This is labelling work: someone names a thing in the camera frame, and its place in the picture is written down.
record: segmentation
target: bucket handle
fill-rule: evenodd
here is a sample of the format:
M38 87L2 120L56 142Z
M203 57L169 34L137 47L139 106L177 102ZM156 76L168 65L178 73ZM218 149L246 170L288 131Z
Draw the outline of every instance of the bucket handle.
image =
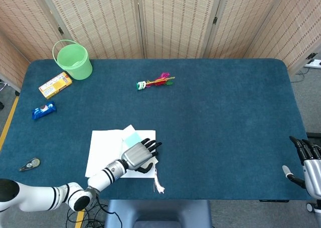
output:
M79 45L79 43L77 43L77 42L75 42L75 41L71 41L71 40L60 40L60 41L57 41L56 44L54 45L54 47L52 48L52 57L54 58L54 60L55 60L55 62L57 63L58 66L60 66L60 65L58 64L58 62L57 62L57 60L56 60L56 58L55 58L54 49L55 49L56 45L57 45L58 43L62 42L62 41L70 41L70 42L72 42L72 43L74 43L74 44Z

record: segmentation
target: blue felt tablecloth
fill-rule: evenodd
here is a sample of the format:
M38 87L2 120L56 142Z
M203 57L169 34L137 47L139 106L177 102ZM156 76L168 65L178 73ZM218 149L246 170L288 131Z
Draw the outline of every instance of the blue felt tablecloth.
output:
M38 87L62 72L53 60L30 64L3 150L1 177L27 185L87 187L92 130L156 130L158 177L120 179L108 199L307 199L282 165L302 177L288 136L305 138L286 67L275 59L92 60L93 73L52 97L57 112L39 120ZM162 72L172 86L137 91ZM33 157L34 170L19 172Z

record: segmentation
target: light blue object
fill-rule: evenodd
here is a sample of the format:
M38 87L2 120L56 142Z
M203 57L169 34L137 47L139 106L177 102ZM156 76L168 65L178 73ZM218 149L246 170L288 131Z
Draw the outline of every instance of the light blue object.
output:
M138 135L137 132L135 132L132 135L130 135L127 139L125 139L124 142L130 148L135 144L141 142L141 137Z

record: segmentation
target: door hinge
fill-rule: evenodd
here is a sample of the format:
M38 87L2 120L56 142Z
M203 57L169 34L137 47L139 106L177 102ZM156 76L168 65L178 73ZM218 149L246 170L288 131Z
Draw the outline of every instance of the door hinge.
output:
M213 24L216 25L217 17L214 17Z
M60 33L61 35L64 34L64 32L62 31L62 29L61 29L60 27L58 27L58 31L59 31L59 33Z

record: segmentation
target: beige partition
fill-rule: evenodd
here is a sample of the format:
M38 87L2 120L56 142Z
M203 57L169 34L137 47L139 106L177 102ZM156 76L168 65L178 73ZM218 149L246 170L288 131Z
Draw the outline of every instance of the beige partition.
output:
M203 57L218 2L139 0L147 58Z
M0 30L29 61L52 58L60 39L36 0L0 0Z
M20 91L29 62L0 32L0 77Z
M280 0L245 57L283 60L289 72L321 44L321 0Z
M205 57L242 58L275 0L221 0Z
M143 57L134 0L52 2L72 38L86 47L90 58Z

